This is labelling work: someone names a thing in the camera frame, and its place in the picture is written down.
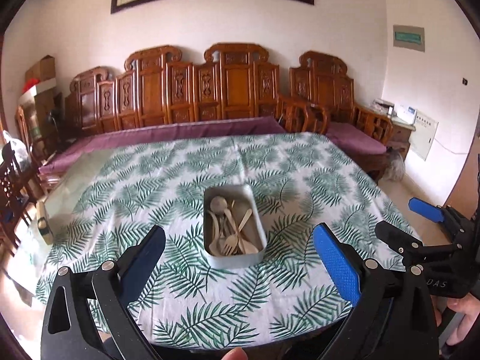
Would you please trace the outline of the left hand thumb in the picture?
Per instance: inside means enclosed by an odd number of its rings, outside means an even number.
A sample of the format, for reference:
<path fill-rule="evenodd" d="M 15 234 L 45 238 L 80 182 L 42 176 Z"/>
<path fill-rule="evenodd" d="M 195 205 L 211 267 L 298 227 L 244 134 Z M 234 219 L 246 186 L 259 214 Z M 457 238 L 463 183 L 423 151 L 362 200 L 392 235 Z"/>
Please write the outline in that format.
<path fill-rule="evenodd" d="M 240 347 L 231 349 L 221 360 L 248 360 L 247 353 Z"/>

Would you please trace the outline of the right hand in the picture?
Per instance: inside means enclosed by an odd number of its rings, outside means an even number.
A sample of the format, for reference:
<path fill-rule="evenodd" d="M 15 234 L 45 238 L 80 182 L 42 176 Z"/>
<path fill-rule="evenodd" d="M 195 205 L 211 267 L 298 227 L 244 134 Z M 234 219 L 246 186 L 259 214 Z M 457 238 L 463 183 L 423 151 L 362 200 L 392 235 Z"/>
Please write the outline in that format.
<path fill-rule="evenodd" d="M 448 328 L 447 333 L 442 333 L 445 337 L 445 344 L 457 345 L 462 342 L 470 332 L 476 319 L 479 316 L 479 300 L 470 292 L 462 298 L 440 298 L 430 296 L 433 303 L 433 311 L 436 324 L 439 327 L 442 322 L 442 313 L 439 304 L 445 304 L 446 308 L 459 314 L 458 322 L 453 328 Z"/>

